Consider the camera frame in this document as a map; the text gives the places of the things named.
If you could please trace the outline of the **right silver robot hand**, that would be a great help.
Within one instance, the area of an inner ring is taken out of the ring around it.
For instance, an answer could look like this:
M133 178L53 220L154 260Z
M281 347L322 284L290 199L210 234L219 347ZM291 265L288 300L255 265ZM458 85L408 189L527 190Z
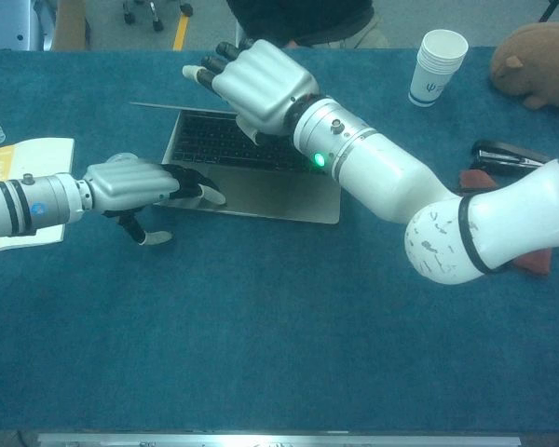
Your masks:
M320 94L313 74L264 39L222 42L215 52L185 65L182 75L230 105L240 130L257 145L287 135L293 105Z

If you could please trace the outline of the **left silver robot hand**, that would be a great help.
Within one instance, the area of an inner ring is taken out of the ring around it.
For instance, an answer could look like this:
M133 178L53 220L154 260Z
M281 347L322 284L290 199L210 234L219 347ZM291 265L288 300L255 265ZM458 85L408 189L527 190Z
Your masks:
M226 203L225 195L209 178L195 169L176 164L146 161L118 154L87 168L92 209L113 218L141 246L155 246L172 239L166 231L147 232L135 214L144 207L176 199L204 199L213 205Z

